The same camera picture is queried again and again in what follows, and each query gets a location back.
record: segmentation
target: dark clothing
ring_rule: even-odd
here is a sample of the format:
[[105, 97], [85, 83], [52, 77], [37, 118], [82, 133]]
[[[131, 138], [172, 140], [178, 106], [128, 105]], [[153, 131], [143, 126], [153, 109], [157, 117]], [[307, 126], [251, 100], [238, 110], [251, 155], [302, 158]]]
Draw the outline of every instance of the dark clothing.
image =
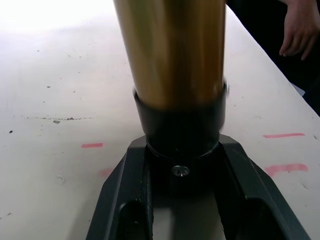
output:
[[320, 116], [320, 76], [303, 95], [304, 100]]
[[[280, 56], [287, 5], [278, 0], [228, 0], [227, 3], [286, 78], [308, 91], [320, 76], [320, 37], [304, 61], [301, 61], [302, 53]], [[317, 4], [320, 9], [320, 0], [317, 0]], [[320, 106], [320, 91], [317, 93]]]

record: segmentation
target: hand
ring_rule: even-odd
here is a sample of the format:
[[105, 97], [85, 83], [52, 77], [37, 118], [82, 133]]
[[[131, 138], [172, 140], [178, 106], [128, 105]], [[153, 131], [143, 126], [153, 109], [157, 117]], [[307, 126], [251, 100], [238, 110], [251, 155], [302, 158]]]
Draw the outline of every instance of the hand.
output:
[[293, 56], [310, 54], [320, 32], [320, 15], [316, 0], [288, 0], [284, 20], [284, 40], [279, 54]]

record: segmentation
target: person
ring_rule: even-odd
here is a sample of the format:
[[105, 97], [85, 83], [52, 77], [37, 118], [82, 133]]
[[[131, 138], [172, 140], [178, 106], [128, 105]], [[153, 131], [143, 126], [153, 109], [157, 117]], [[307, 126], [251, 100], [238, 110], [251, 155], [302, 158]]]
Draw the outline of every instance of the person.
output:
[[279, 54], [298, 54], [304, 61], [311, 53], [320, 32], [320, 14], [316, 0], [280, 0], [287, 5], [284, 39]]
[[319, 109], [320, 92], [310, 88], [320, 83], [320, 0], [227, 0], [227, 4], [286, 78], [308, 93], [305, 100], [312, 99]]

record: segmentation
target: fingers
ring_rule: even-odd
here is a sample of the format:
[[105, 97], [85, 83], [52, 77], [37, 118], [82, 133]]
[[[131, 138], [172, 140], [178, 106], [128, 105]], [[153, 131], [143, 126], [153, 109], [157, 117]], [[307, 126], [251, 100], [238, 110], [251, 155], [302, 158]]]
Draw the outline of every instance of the fingers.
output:
[[315, 44], [315, 42], [317, 40], [317, 37], [318, 37], [318, 35], [313, 35], [311, 37], [307, 47], [305, 48], [305, 50], [304, 50], [304, 52], [302, 54], [302, 57], [301, 57], [302, 61], [305, 60], [308, 57], [308, 55], [310, 54], [310, 52], [311, 52], [312, 48], [314, 47], [314, 44]]
[[285, 34], [282, 46], [280, 48], [279, 54], [282, 56], [290, 47], [291, 42], [293, 40], [293, 35], [292, 34]]
[[298, 49], [299, 49], [299, 46], [300, 46], [300, 43], [301, 43], [301, 39], [302, 39], [301, 36], [299, 36], [299, 35], [295, 36], [293, 38], [293, 41], [292, 41], [289, 49], [284, 52], [283, 56], [286, 57], [286, 56], [294, 55], [294, 53], [297, 52]]
[[296, 55], [298, 53], [301, 53], [303, 52], [306, 47], [308, 46], [308, 43], [309, 43], [309, 40], [310, 40], [310, 37], [309, 36], [304, 36], [300, 42], [300, 46], [298, 48], [297, 51], [295, 51], [293, 54], [291, 54], [290, 56], [293, 56], [293, 55]]

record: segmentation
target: cylindrical tube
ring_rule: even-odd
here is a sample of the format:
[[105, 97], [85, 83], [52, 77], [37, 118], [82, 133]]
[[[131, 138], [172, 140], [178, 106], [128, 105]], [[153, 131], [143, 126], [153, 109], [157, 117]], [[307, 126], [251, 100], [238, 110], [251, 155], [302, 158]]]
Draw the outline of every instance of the cylindrical tube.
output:
[[225, 117], [224, 0], [114, 0], [149, 148], [197, 159]]
[[223, 91], [224, 0], [114, 0], [139, 98], [160, 110]]

